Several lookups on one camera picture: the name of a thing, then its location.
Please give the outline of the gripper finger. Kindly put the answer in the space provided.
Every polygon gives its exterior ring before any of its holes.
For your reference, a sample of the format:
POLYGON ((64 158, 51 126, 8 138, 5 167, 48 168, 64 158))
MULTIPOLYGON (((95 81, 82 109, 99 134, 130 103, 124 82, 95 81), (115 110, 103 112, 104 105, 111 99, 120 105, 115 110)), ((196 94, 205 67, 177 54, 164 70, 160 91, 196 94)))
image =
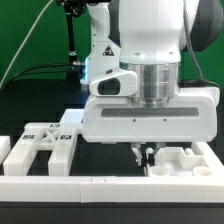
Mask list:
POLYGON ((143 163, 143 153, 141 151, 141 144, 140 143, 132 143, 131 149, 136 156, 137 164, 139 166, 141 166, 143 163))
POLYGON ((146 156, 147 156, 147 162, 150 166, 155 165, 155 155, 159 151, 160 148, 165 148, 166 143, 165 142, 157 142, 155 144, 154 148, 147 148, 146 149, 146 156))

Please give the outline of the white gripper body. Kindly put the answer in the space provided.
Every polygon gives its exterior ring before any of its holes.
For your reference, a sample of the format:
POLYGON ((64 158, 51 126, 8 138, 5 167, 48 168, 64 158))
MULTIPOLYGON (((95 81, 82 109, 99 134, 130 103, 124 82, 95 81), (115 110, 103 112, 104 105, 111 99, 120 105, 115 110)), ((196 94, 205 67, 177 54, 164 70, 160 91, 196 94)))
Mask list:
POLYGON ((217 135, 220 91, 182 88, 162 108, 132 104, 137 73, 114 68, 91 79, 82 135, 88 142, 209 142, 217 135))

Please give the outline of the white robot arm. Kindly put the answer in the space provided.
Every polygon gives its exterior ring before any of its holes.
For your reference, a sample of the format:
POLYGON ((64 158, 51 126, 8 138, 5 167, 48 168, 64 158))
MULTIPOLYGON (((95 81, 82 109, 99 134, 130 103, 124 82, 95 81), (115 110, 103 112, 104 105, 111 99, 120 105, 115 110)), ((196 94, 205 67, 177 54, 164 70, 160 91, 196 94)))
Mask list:
POLYGON ((120 0, 119 66, 90 81, 82 136, 89 143, 129 143, 141 165, 155 151, 141 146, 209 142, 217 133, 220 88, 201 78, 179 81, 180 52, 192 48, 190 33, 200 0, 120 0))

